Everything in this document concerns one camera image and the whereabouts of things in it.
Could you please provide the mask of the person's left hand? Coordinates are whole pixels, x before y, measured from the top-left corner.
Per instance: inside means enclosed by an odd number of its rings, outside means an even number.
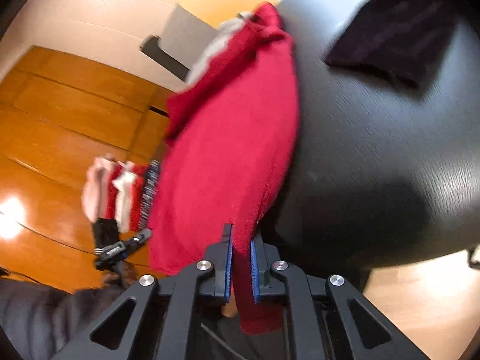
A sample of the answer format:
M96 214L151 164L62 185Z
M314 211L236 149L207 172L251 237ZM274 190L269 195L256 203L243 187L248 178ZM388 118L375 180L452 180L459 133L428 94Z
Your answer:
M138 279L137 268L131 262L118 262L112 271L103 272L103 286L117 286L123 289L134 284Z

